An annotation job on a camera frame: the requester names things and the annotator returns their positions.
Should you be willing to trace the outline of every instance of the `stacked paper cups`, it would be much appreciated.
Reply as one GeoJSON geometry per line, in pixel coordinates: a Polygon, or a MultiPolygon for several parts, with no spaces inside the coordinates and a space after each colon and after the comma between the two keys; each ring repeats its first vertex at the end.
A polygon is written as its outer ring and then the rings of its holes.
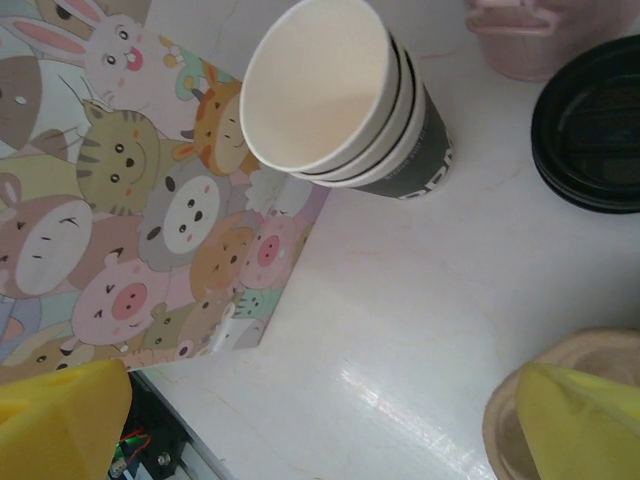
{"type": "Polygon", "coordinates": [[[240,112],[262,163],[327,187],[415,198],[451,164],[411,56],[364,0],[303,0],[286,12],[251,60],[240,112]]]}

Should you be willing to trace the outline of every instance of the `beige container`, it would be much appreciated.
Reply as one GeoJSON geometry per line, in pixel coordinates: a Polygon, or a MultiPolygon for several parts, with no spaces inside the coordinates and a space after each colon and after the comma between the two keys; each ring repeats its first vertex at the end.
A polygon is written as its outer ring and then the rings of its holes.
{"type": "MultiPolygon", "coordinates": [[[[572,368],[638,387],[639,358],[640,331],[596,328],[562,340],[531,361],[572,368]]],[[[498,480],[540,480],[516,413],[519,378],[520,369],[493,392],[482,423],[489,463],[498,480]]]]}

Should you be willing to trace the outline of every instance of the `pink container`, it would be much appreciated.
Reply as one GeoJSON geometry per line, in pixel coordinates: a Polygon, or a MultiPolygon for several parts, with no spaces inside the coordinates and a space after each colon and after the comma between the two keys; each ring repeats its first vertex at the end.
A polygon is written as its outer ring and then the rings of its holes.
{"type": "Polygon", "coordinates": [[[582,52],[631,27],[640,0],[465,0],[467,28],[489,65],[541,81],[582,52]]]}

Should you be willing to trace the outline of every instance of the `black lid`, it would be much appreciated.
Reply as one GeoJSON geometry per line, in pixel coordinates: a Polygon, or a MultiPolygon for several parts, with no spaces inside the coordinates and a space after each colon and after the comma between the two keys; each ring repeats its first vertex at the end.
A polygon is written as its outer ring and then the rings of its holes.
{"type": "Polygon", "coordinates": [[[538,99],[531,140],[540,175],[565,200],[640,212],[640,35],[560,70],[538,99]]]}

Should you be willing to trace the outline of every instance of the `white table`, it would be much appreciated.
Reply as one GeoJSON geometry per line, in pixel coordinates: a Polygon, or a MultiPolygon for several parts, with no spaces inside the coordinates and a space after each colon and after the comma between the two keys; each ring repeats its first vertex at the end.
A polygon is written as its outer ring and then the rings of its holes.
{"type": "MultiPolygon", "coordinates": [[[[240,76],[292,3],[154,0],[150,25],[240,76]]],[[[545,186],[542,86],[485,66],[459,2],[373,3],[430,57],[454,167],[413,202],[334,191],[258,348],[147,372],[240,480],[494,478],[480,424],[498,382],[578,328],[640,324],[640,216],[545,186]]]]}

